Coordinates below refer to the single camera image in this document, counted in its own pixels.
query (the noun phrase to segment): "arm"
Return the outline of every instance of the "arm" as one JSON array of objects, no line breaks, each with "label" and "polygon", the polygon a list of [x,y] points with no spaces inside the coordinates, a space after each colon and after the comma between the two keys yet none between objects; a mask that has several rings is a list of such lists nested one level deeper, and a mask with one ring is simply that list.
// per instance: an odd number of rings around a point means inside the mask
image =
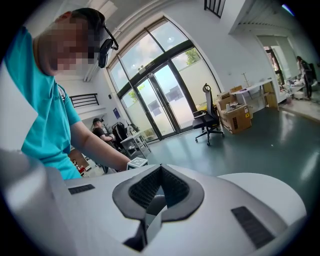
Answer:
[{"label": "arm", "polygon": [[71,145],[101,165],[126,170],[128,157],[98,138],[80,121],[70,126]]}]

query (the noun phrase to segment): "white robot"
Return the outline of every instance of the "white robot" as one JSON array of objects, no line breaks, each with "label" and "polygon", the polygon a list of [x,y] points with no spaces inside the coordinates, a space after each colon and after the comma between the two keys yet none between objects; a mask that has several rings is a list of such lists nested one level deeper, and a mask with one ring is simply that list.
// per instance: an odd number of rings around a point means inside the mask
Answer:
[{"label": "white robot", "polygon": [[23,153],[2,150],[0,163],[5,202],[46,255],[275,255],[306,219],[292,188],[256,173],[153,164],[63,180]]}]

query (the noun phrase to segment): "black vent slot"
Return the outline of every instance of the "black vent slot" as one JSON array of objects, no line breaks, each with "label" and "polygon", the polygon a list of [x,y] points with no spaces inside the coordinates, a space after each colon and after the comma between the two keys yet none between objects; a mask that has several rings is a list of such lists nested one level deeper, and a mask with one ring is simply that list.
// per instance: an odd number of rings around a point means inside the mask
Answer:
[{"label": "black vent slot", "polygon": [[231,212],[257,249],[275,238],[245,206],[234,208]]},{"label": "black vent slot", "polygon": [[81,193],[81,192],[85,192],[85,191],[88,191],[88,190],[93,190],[95,187],[91,184],[88,184],[88,185],[83,185],[83,186],[75,186],[75,187],[70,187],[68,188],[69,192],[71,195],[73,194],[78,194],[78,193]]}]

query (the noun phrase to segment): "small white box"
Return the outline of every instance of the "small white box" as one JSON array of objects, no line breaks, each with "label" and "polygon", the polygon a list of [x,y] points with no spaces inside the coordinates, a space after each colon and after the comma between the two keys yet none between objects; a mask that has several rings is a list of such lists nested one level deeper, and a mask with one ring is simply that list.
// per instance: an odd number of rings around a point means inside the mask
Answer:
[{"label": "small white box", "polygon": [[126,164],[126,169],[127,170],[135,169],[142,166],[146,166],[147,164],[148,164],[148,159],[136,157],[135,159],[131,160]]}]

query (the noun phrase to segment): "ceiling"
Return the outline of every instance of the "ceiling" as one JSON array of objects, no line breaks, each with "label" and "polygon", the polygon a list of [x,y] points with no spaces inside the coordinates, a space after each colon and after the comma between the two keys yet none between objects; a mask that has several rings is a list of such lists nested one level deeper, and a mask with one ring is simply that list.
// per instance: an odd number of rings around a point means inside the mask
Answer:
[{"label": "ceiling", "polygon": [[297,28],[296,19],[277,0],[253,0],[240,25],[268,25],[289,30]]}]

